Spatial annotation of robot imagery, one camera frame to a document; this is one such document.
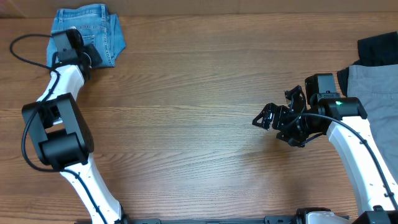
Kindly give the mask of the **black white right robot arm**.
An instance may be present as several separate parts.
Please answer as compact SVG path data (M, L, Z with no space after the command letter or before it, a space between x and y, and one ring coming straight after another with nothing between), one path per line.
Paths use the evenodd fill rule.
M354 191L359 213L354 223L397 223L397 182L376 146L360 100L342 98L331 73L314 74L304 87L284 94L286 106L266 104L252 125L275 129L277 139L293 147L326 135Z

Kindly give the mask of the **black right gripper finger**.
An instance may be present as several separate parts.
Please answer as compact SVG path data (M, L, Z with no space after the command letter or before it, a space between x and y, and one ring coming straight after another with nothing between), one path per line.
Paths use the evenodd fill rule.
M269 130L276 111L277 105L274 103L266 104L262 111L253 119L252 125Z
M291 112L304 112L307 109L306 97L300 85L284 91L284 94Z

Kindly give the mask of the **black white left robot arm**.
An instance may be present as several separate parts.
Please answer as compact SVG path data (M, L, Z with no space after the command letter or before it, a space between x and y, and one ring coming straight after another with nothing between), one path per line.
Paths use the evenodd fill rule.
M76 28L50 35L55 44L50 82L36 102L22 107L22 156L31 168L58 172L75 189L92 223L128 223L95 164L94 140L78 108L80 88L102 59Z

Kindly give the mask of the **light blue denim jeans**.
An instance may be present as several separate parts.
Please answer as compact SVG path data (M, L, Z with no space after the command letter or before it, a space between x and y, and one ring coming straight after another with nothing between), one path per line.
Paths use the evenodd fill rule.
M47 46L47 66L59 61L58 51L82 49L92 45L102 62L92 59L91 67L115 67L116 59L126 48L117 14L110 14L105 4L90 4L77 9L59 9L51 29L52 38Z

